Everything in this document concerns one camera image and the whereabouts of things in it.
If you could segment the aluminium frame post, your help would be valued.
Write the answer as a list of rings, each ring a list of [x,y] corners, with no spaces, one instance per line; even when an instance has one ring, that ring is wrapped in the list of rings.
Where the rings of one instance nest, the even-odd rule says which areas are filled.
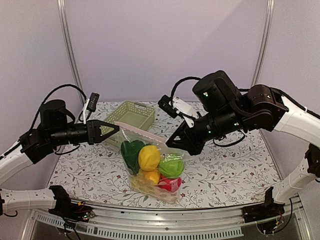
[[[255,64],[254,72],[253,72],[252,81],[251,81],[252,87],[258,83],[258,80],[263,68],[263,62],[264,62],[266,51],[267,51],[269,35],[272,28],[274,8],[275,8],[275,0],[268,0],[266,5],[265,20],[263,25],[260,48],[259,48],[258,57]]]
[[[65,44],[66,54],[68,57],[68,61],[69,61],[70,69],[71,69],[72,76],[74,79],[74,83],[77,87],[79,87],[81,90],[83,90],[83,86],[81,83],[80,74],[78,71],[78,66],[77,66],[77,62],[76,62],[76,58],[75,58],[75,54],[74,54],[74,50],[73,50],[69,25],[68,25],[66,3],[64,0],[57,0],[56,2],[57,2],[57,9],[58,9],[58,14],[59,14],[61,30],[62,30],[62,36],[63,36],[64,44]]]

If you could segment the left aluminium frame post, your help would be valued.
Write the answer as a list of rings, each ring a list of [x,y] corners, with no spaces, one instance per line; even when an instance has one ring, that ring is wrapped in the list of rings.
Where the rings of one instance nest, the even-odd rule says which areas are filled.
[[[74,79],[74,83],[77,87],[79,87],[81,90],[83,90],[83,86],[81,83],[80,74],[78,71],[78,66],[77,66],[77,62],[76,62],[76,58],[75,58],[75,54],[74,54],[74,50],[73,50],[69,25],[68,25],[66,3],[64,0],[57,0],[56,2],[57,2],[57,9],[58,9],[58,14],[59,14],[61,30],[62,30],[62,36],[63,36],[64,44],[65,44],[66,54],[68,57],[68,61],[69,61],[70,69],[71,69],[72,76]]]

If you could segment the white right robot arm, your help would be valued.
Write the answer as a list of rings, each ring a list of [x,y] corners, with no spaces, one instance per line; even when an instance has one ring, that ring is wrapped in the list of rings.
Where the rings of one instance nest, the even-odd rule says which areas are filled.
[[[259,129],[284,132],[309,144],[296,169],[262,194],[263,203],[242,208],[246,223],[283,214],[285,203],[320,177],[320,117],[287,93],[263,84],[239,89],[222,70],[197,78],[192,92],[202,103],[205,115],[173,93],[158,101],[169,116],[183,118],[166,141],[170,148],[196,156],[208,141],[222,140],[235,131],[247,133]]]

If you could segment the clear zip top bag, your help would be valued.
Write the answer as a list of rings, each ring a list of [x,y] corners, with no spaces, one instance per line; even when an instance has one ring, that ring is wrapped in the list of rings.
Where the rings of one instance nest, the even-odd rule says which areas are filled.
[[[117,121],[117,147],[131,187],[142,194],[175,203],[180,198],[182,174],[191,156],[168,147],[160,136]]]

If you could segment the front aluminium rail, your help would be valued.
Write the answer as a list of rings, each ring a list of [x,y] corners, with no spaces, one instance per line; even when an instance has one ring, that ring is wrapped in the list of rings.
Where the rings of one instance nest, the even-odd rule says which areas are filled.
[[[271,218],[245,222],[241,206],[145,208],[90,203],[95,216],[69,227],[45,210],[30,213],[25,240],[311,240],[310,225],[298,197],[285,205],[276,233],[263,234]]]

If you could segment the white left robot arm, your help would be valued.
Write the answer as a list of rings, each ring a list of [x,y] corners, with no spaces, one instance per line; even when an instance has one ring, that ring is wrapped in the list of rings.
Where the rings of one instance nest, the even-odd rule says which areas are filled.
[[[50,100],[39,108],[40,124],[21,135],[11,149],[0,156],[0,182],[54,153],[59,146],[104,142],[117,133],[117,125],[101,120],[75,122],[75,116],[61,99]],[[93,213],[89,206],[71,201],[60,185],[38,190],[0,190],[0,213],[47,209],[50,214],[74,221],[86,221]]]

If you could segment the right aluminium frame post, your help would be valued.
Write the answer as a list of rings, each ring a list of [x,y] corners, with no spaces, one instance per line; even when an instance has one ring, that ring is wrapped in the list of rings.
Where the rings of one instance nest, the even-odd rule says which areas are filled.
[[[255,64],[254,72],[253,72],[252,81],[251,81],[252,87],[258,83],[258,80],[263,68],[263,62],[264,62],[266,51],[267,51],[269,35],[272,28],[274,8],[275,8],[275,0],[268,0],[266,5],[265,20],[263,25],[260,48],[259,48],[258,57]]]

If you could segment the green toy leaf vegetable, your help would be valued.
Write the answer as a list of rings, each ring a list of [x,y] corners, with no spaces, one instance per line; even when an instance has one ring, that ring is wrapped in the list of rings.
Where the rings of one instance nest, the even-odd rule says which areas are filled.
[[[121,143],[120,153],[132,175],[137,175],[139,172],[139,153],[144,146],[145,143],[141,140],[125,140]]]

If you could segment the yellow toy lemon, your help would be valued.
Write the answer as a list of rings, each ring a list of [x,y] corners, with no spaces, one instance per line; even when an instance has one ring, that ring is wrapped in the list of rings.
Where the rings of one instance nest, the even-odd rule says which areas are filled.
[[[161,160],[161,152],[155,145],[144,146],[138,154],[139,167],[144,171],[155,170]]]

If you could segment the green toy apple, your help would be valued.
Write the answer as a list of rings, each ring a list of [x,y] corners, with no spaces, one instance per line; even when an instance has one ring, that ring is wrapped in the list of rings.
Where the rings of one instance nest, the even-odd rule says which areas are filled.
[[[176,153],[165,154],[158,165],[160,173],[169,179],[180,177],[185,169],[183,157]]]

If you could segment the floral patterned table mat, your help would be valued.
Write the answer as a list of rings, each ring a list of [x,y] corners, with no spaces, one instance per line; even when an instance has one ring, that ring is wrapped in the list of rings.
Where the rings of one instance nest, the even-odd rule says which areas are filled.
[[[120,153],[109,144],[65,148],[49,185],[60,185],[78,200],[127,207],[190,209],[253,204],[257,193],[280,180],[259,131],[229,134],[219,146],[207,143],[186,163],[178,201],[168,204],[130,187]]]

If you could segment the red toy food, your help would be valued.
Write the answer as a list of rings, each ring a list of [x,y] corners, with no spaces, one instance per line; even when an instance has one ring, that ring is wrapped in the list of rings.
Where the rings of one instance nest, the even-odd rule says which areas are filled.
[[[158,187],[164,189],[170,193],[176,192],[182,184],[182,179],[178,178],[167,178],[164,175],[160,176]]]

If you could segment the toy napa cabbage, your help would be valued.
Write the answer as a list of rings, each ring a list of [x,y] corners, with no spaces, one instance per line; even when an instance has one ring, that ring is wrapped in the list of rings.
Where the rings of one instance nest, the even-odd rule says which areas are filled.
[[[158,185],[153,185],[153,183],[150,180],[144,180],[140,175],[130,175],[128,179],[131,188],[134,191],[145,194],[148,197],[154,198],[159,201],[164,201],[170,204],[173,204],[179,199],[178,192],[172,193],[158,187]]]

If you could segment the orange yellow toy mango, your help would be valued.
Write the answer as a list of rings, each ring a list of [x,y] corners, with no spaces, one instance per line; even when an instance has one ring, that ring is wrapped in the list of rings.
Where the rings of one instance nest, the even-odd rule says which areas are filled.
[[[153,185],[157,185],[160,181],[161,173],[158,169],[152,171],[144,171],[143,177],[146,181],[149,181]]]

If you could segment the pale green plastic basket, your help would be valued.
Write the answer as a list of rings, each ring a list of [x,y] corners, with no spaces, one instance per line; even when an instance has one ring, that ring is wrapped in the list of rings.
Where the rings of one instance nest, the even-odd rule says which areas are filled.
[[[126,100],[103,121],[114,124],[121,122],[147,131],[155,121],[156,109],[153,106]]]

